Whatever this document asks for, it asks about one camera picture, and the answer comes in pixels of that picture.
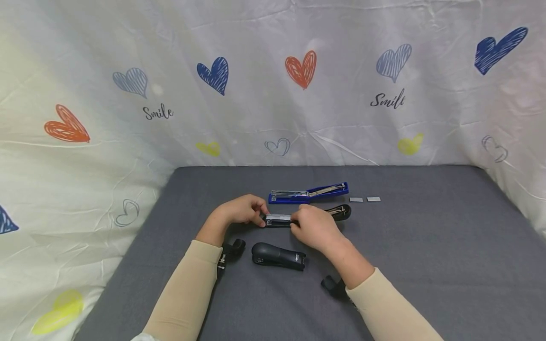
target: white fabric backdrop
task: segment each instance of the white fabric backdrop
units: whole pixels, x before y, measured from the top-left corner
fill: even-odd
[[[546,231],[543,0],[0,4],[2,340],[69,340],[178,166],[472,164]]]

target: blue stapler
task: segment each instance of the blue stapler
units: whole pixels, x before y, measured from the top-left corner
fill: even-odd
[[[272,190],[269,194],[270,204],[309,204],[311,200],[329,198],[349,193],[347,182],[341,182],[330,186],[311,188],[308,190]]]

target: person's right hand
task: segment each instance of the person's right hand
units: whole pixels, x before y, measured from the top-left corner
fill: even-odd
[[[318,207],[301,204],[299,210],[292,214],[292,220],[297,220],[300,226],[292,223],[290,230],[296,238],[322,252],[329,247],[335,247],[345,237],[337,228],[332,215]]]

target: yellow heart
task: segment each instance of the yellow heart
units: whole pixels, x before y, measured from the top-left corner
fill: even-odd
[[[53,303],[53,310],[44,314],[32,327],[32,333],[37,335],[47,334],[74,321],[84,309],[82,295],[70,289],[59,296]]]
[[[398,141],[398,150],[404,155],[414,155],[421,148],[424,134],[417,134],[413,140],[402,139]]]
[[[197,143],[195,146],[205,154],[214,156],[215,158],[220,156],[220,145],[216,142],[209,143],[208,145],[204,143]]]

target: open stapler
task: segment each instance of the open stapler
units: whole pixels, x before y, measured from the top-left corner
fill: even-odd
[[[351,207],[343,204],[326,210],[326,212],[330,213],[332,218],[339,222],[351,216]],[[290,223],[298,223],[290,219],[290,214],[267,214],[262,215],[262,219],[265,221],[266,228],[289,228]]]
[[[269,194],[270,204],[309,204],[311,200],[328,198],[349,193],[347,182],[308,190],[272,190]]]
[[[252,247],[252,261],[258,265],[280,266],[303,271],[305,253],[281,249],[267,243],[256,243]]]

